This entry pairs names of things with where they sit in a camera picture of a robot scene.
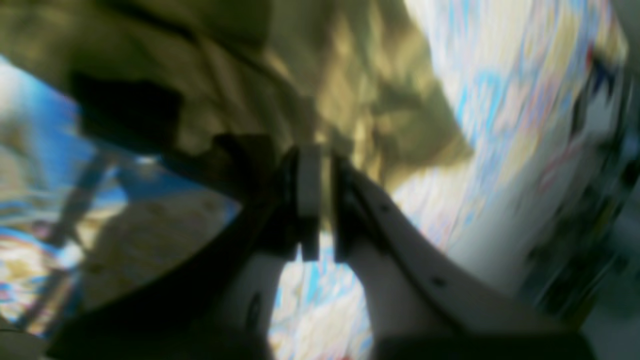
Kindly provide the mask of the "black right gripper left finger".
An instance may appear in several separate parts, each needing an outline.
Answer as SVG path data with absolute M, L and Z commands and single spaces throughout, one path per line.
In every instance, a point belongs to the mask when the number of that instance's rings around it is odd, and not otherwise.
M 320 257 L 322 148 L 286 155 L 210 244 L 176 269 L 68 323 L 55 360 L 269 359 L 281 273 L 301 251 Z

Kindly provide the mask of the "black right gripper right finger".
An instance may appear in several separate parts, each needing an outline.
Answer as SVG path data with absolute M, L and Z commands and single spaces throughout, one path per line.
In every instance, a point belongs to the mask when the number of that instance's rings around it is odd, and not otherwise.
M 371 360 L 593 360 L 580 333 L 464 271 L 347 159 L 330 157 L 334 260 L 361 283 Z

